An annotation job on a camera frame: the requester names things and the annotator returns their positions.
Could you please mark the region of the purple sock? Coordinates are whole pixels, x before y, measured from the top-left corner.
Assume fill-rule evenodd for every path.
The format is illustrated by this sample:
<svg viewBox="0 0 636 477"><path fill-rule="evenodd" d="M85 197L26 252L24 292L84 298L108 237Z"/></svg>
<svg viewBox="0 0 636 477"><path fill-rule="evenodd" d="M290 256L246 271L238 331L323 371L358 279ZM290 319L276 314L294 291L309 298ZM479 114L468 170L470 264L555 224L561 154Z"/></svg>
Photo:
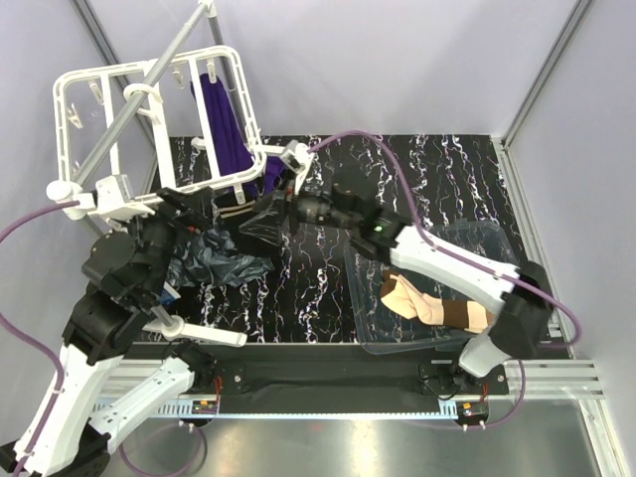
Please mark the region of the purple sock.
<svg viewBox="0 0 636 477"><path fill-rule="evenodd" d="M210 81L208 74L201 74L199 82L221 177L247 171L253 165L252 155L243 143L225 86L220 79ZM284 175L282 161L268 156L264 174L242 186L251 197L266 195L280 185Z"/></svg>

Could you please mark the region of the brown striped sock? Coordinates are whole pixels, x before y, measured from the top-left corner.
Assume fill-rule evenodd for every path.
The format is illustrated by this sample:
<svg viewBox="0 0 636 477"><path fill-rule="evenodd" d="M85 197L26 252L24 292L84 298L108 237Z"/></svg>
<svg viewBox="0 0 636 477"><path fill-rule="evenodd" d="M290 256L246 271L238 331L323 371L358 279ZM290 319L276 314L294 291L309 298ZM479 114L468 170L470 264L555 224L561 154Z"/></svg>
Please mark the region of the brown striped sock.
<svg viewBox="0 0 636 477"><path fill-rule="evenodd" d="M442 301L442 324L468 333L479 334L491 326L496 315L476 301Z"/></svg>

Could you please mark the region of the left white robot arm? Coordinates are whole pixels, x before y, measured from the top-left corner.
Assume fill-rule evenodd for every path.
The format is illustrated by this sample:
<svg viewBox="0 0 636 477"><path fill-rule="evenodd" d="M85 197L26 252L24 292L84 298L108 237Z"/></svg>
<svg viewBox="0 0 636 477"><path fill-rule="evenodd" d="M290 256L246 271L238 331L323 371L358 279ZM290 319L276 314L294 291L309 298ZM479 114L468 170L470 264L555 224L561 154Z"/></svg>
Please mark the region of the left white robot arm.
<svg viewBox="0 0 636 477"><path fill-rule="evenodd" d="M2 470L18 476L98 476L120 442L163 402L221 389L216 358L181 339L163 364L112 407L94 412L104 384L160 316L161 295L178 245L213 226L208 191L159 190L147 216L123 223L91 247L81 271L88 284L63 332L58 353L18 330L14 336L54 364L51 384L23 436L1 447Z"/></svg>

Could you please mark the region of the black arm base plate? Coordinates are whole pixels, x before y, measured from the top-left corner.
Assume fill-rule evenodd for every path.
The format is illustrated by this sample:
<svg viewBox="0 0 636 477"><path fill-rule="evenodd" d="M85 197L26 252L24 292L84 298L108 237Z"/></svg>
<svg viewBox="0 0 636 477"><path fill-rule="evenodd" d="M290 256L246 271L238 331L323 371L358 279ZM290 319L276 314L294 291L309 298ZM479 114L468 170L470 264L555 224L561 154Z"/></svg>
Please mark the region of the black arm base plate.
<svg viewBox="0 0 636 477"><path fill-rule="evenodd" d="M359 345L206 346L222 379L221 409L237 414L436 411L454 398L503 397L503 368L484 379L459 371L452 353L372 355Z"/></svg>

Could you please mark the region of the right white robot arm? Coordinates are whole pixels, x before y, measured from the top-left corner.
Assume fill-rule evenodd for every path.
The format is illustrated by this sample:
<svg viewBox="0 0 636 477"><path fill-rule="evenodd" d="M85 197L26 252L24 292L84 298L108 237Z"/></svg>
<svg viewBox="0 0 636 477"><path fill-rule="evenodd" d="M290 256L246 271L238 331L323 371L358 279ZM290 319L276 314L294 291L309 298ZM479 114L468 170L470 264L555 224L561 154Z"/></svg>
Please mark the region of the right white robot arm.
<svg viewBox="0 0 636 477"><path fill-rule="evenodd" d="M346 230L359 255L427 276L493 314L494 321L467 342L451 369L451 382L461 393L477 392L495 367L530 360L542 346L555 306L547 273L536 262L518 266L480 256L381 206L373 189L343 181L329 192L276 190L253 210L239 227L244 235L279 244L284 227L292 233L301 224Z"/></svg>

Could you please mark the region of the cream sock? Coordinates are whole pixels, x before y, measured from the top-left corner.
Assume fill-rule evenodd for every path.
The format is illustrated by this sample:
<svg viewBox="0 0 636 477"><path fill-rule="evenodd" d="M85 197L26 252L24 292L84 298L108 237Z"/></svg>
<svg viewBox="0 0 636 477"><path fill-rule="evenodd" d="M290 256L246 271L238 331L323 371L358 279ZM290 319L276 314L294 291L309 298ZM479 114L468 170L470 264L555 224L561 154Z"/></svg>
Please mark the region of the cream sock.
<svg viewBox="0 0 636 477"><path fill-rule="evenodd" d="M385 271L383 280L381 302L395 314L408 320L417 318L429 326L445 324L441 298L420 292L404 276L393 270Z"/></svg>

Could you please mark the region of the dark leaf patterned cloth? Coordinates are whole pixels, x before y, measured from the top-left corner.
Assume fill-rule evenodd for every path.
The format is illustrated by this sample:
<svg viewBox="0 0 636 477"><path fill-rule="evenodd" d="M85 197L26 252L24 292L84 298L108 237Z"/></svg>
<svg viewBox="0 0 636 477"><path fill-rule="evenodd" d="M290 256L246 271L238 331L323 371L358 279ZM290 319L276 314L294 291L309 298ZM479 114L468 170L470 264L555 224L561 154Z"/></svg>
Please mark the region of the dark leaf patterned cloth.
<svg viewBox="0 0 636 477"><path fill-rule="evenodd" d="M239 287L273 270L270 258L239 252L229 232L211 229L176 246L166 281L175 289L201 283Z"/></svg>

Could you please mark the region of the clear plastic bin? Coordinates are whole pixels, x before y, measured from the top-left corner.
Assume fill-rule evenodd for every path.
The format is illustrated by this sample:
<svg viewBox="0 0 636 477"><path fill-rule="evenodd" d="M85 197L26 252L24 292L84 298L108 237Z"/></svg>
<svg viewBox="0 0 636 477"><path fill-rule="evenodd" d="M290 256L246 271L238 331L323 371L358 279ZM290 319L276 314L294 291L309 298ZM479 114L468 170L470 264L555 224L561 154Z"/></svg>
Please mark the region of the clear plastic bin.
<svg viewBox="0 0 636 477"><path fill-rule="evenodd" d="M504 229L491 221L461 220L428 231L480 256L514 266L523 263ZM417 318L406 319L394 313L381 301L383 272L388 268L359 255L350 243L345 244L344 260L358 342L365 351L375 355L426 348L454 352L472 337L462 330L428 326Z"/></svg>

